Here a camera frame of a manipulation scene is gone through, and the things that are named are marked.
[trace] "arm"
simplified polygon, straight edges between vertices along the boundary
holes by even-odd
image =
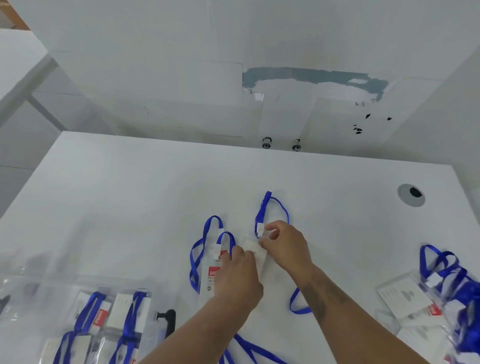
[[[140,364],[214,364],[263,296],[252,252],[235,246],[223,254],[215,295]]]
[[[338,364],[428,364],[312,263],[301,232],[283,221],[265,229],[274,231],[259,244],[300,288]]]

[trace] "white table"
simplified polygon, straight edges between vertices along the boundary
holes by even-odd
[[[424,206],[398,198],[403,183],[422,190]],[[176,297],[181,325],[197,308],[189,252],[204,222],[217,214],[237,240],[252,236],[267,190],[315,263],[370,314],[384,308],[374,287],[417,268],[422,242],[450,248],[480,276],[479,225],[450,166],[69,132],[0,220],[0,248],[53,250],[68,264],[51,269],[65,272],[154,277]],[[283,217],[271,202],[267,220]],[[313,316],[288,310],[294,284],[271,258],[261,280],[243,337],[290,364],[334,363]]]

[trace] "tattoo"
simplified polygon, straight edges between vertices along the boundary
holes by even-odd
[[[308,302],[315,318],[321,324],[326,315],[325,301],[332,304],[343,304],[350,298],[330,279],[314,277],[302,290],[303,297]]]

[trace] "round desk hole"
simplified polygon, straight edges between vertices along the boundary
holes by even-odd
[[[412,207],[420,207],[425,203],[425,195],[413,184],[401,184],[397,189],[397,194],[400,200]]]

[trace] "hand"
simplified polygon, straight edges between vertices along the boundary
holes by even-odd
[[[269,239],[260,239],[258,243],[298,285],[297,280],[312,266],[312,258],[303,234],[281,220],[265,225],[265,230],[274,231],[270,233]]]
[[[258,281],[257,266],[253,252],[235,245],[230,254],[222,254],[222,267],[215,274],[215,297],[241,304],[252,311],[264,295],[264,287]]]

